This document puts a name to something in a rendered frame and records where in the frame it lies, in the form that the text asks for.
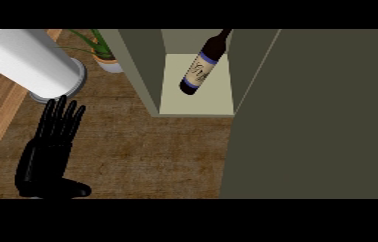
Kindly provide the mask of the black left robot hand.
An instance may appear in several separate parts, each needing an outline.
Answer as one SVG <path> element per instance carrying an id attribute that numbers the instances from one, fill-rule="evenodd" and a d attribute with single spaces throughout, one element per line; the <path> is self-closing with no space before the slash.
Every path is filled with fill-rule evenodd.
<path id="1" fill-rule="evenodd" d="M 36 135 L 29 141 L 21 155 L 15 186 L 23 197 L 42 199 L 73 199 L 88 197 L 92 188 L 82 182 L 64 177 L 73 141 L 86 106 L 77 106 L 77 101 L 48 101 Z"/>

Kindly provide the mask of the olive green open cabinet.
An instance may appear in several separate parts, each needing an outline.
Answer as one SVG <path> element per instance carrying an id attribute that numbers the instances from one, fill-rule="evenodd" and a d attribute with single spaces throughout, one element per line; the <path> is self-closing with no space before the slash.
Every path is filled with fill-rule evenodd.
<path id="1" fill-rule="evenodd" d="M 179 88 L 218 29 L 104 29 L 102 37 L 154 117 L 232 117 L 243 105 L 278 29 L 235 29 L 226 52 L 192 95 Z"/>

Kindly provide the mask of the dark wine bottle blue-banded label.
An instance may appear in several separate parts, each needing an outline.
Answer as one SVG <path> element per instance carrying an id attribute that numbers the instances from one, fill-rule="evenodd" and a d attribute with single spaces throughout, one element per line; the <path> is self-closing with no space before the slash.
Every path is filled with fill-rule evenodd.
<path id="1" fill-rule="evenodd" d="M 223 29 L 218 36 L 213 36 L 195 57 L 188 72 L 182 78 L 179 87 L 185 94 L 194 95 L 219 63 L 226 52 L 226 39 L 231 29 Z"/>

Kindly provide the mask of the dark grey cabinet door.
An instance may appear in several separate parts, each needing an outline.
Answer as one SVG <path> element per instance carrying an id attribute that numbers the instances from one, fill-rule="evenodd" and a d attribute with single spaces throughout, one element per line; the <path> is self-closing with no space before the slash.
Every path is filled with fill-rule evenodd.
<path id="1" fill-rule="evenodd" d="M 378 30 L 285 30 L 232 123 L 223 198 L 378 198 Z"/>

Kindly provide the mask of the white paper towel roll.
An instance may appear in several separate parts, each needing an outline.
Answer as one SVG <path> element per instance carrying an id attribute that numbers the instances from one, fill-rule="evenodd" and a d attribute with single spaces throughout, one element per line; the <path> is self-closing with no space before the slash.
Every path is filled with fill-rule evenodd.
<path id="1" fill-rule="evenodd" d="M 0 74 L 46 104 L 73 98 L 88 80 L 83 62 L 70 57 L 43 29 L 0 29 Z"/>

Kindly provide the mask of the green potted plant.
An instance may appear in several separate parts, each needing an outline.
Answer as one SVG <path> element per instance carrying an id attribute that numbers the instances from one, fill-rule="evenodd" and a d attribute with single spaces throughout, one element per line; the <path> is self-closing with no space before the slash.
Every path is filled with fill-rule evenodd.
<path id="1" fill-rule="evenodd" d="M 86 42 L 91 49 L 79 49 L 79 51 L 91 53 L 96 63 L 101 68 L 110 73 L 123 73 L 123 68 L 119 63 L 119 60 L 114 56 L 108 43 L 105 42 L 104 36 L 98 29 L 92 29 L 93 38 L 85 36 L 77 30 L 70 29 L 70 32 L 80 37 L 80 39 Z"/>

